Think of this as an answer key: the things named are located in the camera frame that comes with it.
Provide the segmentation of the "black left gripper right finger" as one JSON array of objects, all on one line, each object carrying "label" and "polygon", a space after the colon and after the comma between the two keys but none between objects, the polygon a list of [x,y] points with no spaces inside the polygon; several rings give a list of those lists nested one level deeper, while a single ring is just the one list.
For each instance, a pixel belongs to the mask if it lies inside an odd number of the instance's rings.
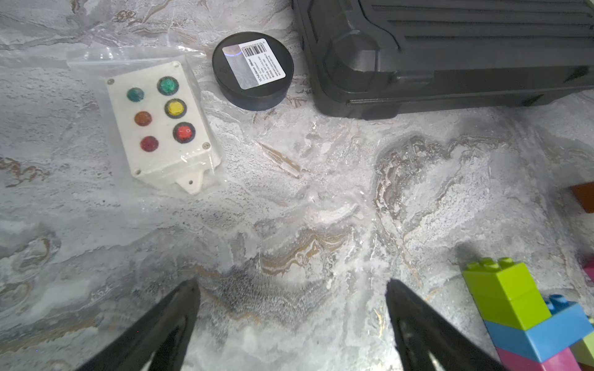
[{"label": "black left gripper right finger", "polygon": [[403,369],[434,370],[435,361],[444,370],[505,369],[404,282],[391,279],[385,299]]}]

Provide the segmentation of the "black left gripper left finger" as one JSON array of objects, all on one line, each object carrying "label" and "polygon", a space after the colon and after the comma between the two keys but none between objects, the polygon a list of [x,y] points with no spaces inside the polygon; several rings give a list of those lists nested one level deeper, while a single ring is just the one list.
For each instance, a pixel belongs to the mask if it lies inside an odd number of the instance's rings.
[{"label": "black left gripper left finger", "polygon": [[180,370],[200,308],[193,278],[181,282],[80,370]]}]

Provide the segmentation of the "pink lego brick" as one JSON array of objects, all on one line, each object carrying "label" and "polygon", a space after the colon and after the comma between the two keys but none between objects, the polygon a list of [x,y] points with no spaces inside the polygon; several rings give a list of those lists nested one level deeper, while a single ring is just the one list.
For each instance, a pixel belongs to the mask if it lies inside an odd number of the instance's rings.
[{"label": "pink lego brick", "polygon": [[539,362],[496,348],[501,363],[512,371],[581,371],[570,349],[564,349],[550,359]]}]

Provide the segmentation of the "long blue lego brick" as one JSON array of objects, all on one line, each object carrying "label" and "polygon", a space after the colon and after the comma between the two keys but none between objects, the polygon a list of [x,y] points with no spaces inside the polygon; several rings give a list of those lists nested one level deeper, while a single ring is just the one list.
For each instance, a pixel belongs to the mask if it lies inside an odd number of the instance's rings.
[{"label": "long blue lego brick", "polygon": [[543,362],[593,332],[586,313],[577,302],[563,295],[550,295],[546,304],[552,317],[529,330],[486,321],[495,347]]}]

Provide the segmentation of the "lime green lego brick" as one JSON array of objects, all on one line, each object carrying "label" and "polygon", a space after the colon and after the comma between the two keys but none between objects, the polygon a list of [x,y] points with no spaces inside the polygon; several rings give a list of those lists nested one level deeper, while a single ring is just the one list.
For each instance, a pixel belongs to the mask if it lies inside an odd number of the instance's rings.
[{"label": "lime green lego brick", "polygon": [[572,345],[571,351],[582,370],[593,370],[593,332]]}]

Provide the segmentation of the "magenta lego brick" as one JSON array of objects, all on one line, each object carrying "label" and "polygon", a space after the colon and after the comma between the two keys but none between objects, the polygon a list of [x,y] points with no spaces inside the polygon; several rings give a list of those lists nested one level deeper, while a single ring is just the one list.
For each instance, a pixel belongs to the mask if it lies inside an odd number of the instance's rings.
[{"label": "magenta lego brick", "polygon": [[590,281],[594,282],[594,258],[588,258],[583,264],[583,270]]}]

